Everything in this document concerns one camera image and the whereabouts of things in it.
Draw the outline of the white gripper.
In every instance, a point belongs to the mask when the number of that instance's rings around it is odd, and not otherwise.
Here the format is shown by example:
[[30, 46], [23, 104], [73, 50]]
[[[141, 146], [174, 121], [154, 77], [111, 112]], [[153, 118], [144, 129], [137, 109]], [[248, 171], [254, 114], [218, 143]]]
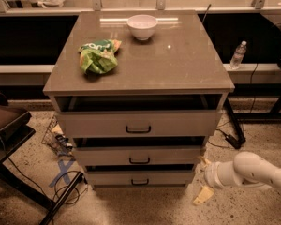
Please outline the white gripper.
[[193, 203], [195, 205], [201, 205], [208, 201], [213, 195], [214, 190], [222, 189], [227, 185], [227, 176], [224, 174], [226, 171], [226, 163], [225, 162], [212, 162], [203, 156], [200, 156], [200, 161], [204, 167], [206, 167], [204, 172], [204, 178], [207, 184], [210, 186], [203, 186], [194, 199]]

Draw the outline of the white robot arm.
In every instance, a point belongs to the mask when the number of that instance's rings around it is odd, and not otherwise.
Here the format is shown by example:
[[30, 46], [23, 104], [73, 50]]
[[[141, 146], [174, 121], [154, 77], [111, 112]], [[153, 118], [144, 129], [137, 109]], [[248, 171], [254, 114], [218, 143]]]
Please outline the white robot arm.
[[217, 189], [225, 187], [275, 188], [281, 194], [281, 168], [255, 153], [240, 152], [228, 162], [212, 162], [205, 157], [200, 160], [206, 185], [194, 199], [195, 205], [206, 202]]

